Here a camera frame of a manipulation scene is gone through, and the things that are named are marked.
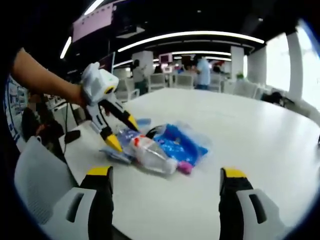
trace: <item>white table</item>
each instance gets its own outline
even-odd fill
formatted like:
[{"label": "white table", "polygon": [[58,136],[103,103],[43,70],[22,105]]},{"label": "white table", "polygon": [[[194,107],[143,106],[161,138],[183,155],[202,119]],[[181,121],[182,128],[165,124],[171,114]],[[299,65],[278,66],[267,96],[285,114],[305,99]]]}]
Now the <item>white table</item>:
[{"label": "white table", "polygon": [[99,152],[100,136],[88,123],[78,127],[81,138],[66,148],[68,166],[80,183],[91,167],[113,165],[113,225],[129,238],[219,239],[221,167],[244,171],[278,205],[288,226],[309,209],[320,166],[320,128],[310,119],[254,99],[174,88],[145,94],[126,107],[136,118],[151,118],[153,126],[185,121],[213,141],[213,152],[190,176],[175,172],[165,179],[109,162]]}]

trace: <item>black ceiling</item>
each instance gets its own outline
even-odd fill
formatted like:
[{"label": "black ceiling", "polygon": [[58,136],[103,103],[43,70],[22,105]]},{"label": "black ceiling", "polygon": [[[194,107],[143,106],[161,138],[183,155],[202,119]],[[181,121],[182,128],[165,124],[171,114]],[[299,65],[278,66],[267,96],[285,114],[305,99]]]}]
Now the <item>black ceiling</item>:
[{"label": "black ceiling", "polygon": [[[109,51],[147,38],[184,31],[224,31],[246,34],[268,41],[276,35],[290,31],[297,23],[295,3],[289,0],[125,0],[116,3],[117,9],[111,26],[107,26],[71,44],[64,59],[61,51],[72,35],[72,22],[77,19],[93,0],[77,0],[75,4],[59,8],[55,4],[35,30],[29,52],[45,67],[65,77],[71,70],[82,70],[87,64],[98,61]],[[124,24],[140,26],[145,32],[128,39],[116,38]],[[131,55],[142,50],[158,54],[173,51],[220,51],[230,52],[229,43],[244,44],[249,54],[263,44],[225,36],[172,37],[142,44],[117,53],[115,63],[131,59]]]}]

